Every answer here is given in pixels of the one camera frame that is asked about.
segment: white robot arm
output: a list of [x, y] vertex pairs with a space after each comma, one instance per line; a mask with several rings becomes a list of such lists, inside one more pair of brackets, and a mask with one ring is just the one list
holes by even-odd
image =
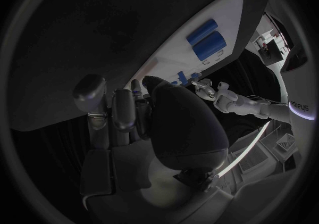
[[252, 100], [242, 95], [237, 95], [228, 90], [229, 85], [220, 82], [218, 91], [211, 87], [209, 79], [192, 81], [195, 86], [196, 94], [205, 100], [213, 101], [215, 108], [223, 113], [234, 112], [237, 115], [252, 114], [260, 119], [274, 119], [290, 124], [289, 107], [282, 104], [271, 104], [270, 101], [263, 99]]

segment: blue object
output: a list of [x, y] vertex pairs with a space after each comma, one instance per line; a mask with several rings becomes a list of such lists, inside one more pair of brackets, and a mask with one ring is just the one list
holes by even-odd
[[193, 51], [197, 57], [203, 61], [210, 57], [212, 54], [218, 52], [219, 50], [226, 47], [226, 42], [223, 36], [218, 32], [213, 32], [211, 35], [207, 36], [201, 42], [193, 46]]
[[213, 30], [218, 27], [216, 21], [214, 19], [209, 19], [206, 23], [204, 23], [201, 27], [197, 30], [192, 32], [186, 40], [189, 42], [190, 45], [194, 46], [196, 43], [200, 42], [204, 39], [207, 35], [209, 35]]
[[188, 83], [187, 78], [184, 75], [184, 72], [180, 71], [179, 73], [177, 73], [179, 76], [179, 80], [186, 85]]

